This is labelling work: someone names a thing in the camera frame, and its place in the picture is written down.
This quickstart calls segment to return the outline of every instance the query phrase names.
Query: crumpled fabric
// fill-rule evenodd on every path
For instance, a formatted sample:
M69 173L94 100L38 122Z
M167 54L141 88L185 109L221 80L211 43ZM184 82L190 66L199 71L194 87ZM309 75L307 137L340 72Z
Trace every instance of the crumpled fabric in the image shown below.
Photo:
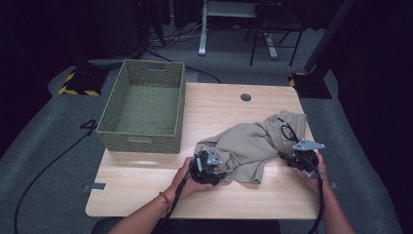
M283 110L262 123L241 123L217 136L201 140L196 145L195 154L201 149L209 152L214 147L222 160L215 172L225 173L222 181L226 183L233 180L242 183L261 183L265 160L279 156L280 152L287 155L293 153L292 145L295 141L287 139L282 134L282 125L286 123L299 139L304 137L307 115ZM288 129L284 128L283 131L291 137Z

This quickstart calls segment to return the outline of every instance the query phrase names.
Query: hand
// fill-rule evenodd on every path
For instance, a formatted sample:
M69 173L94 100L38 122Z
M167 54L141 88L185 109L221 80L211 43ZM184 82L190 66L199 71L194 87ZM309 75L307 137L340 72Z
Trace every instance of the hand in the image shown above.
M182 181L182 179L185 176L186 172L188 172L189 166L191 165L191 162L194 159L195 159L195 157L189 157L189 158L185 159L185 162L184 162L183 166L178 170L175 177L173 178L170 187L165 191L165 193L167 194L167 196L170 199L175 197L176 188L178 187L179 183ZM197 183L196 181L194 181L194 179L189 177L186 180L186 184L183 187L182 193L181 193L179 198L184 199L184 198L187 198L187 197L191 196L193 193L208 191L212 187L213 187L213 185L210 184L210 183L207 183L207 184Z
M319 158L319 172L320 172L320 176L322 178L323 181L323 187L330 187L330 182L328 180L328 171L327 171L327 166L324 164L324 159L322 158L322 155L317 153L317 157ZM302 179L304 179L304 181L306 182L306 184L313 189L317 194L319 194L319 186L318 186L318 182L317 179L312 178L312 177L307 177L306 175L304 175L303 172L301 172L300 170L293 168L292 169L296 175L298 175L299 177L301 177Z

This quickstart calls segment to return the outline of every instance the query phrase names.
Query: desk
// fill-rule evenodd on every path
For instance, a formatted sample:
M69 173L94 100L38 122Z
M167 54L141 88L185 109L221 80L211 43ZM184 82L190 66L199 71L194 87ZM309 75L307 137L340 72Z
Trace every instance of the desk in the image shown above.
M241 94L250 94L251 101L242 101ZM129 215L170 185L198 141L240 123L262 122L282 110L303 113L290 87L187 83L181 152L105 150L95 182L106 183L106 188L91 192L86 213ZM306 138L313 139L309 128ZM171 217L315 219L318 210L319 197L276 157L266 162L261 184L220 182L211 191L180 200Z
M207 16L255 18L255 6L257 3L235 2L235 1L208 1L204 0L203 6L203 30L201 32L200 49L198 54L204 56L207 53ZM278 57L274 47L271 33L265 34L265 42L271 59Z

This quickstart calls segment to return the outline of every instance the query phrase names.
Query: woven basket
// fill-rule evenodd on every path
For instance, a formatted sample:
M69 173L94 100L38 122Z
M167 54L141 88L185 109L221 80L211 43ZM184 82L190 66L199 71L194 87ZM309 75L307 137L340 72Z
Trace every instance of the woven basket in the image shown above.
M106 148L179 153L185 87L182 62L126 59L96 129Z

